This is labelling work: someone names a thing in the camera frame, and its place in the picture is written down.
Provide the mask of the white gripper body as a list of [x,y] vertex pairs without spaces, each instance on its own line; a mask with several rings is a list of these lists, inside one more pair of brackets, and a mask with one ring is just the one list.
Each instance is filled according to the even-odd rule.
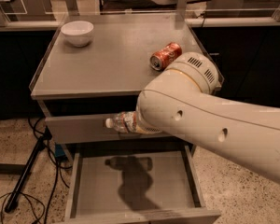
[[141,117],[136,117],[136,127],[135,130],[142,134],[155,134],[161,133],[161,130],[148,125]]

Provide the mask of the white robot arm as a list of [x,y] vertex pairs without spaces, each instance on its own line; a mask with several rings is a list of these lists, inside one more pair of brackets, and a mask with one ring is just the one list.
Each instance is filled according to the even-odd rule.
[[138,118],[280,184],[280,108],[216,97],[217,84],[213,63],[184,53],[140,92]]

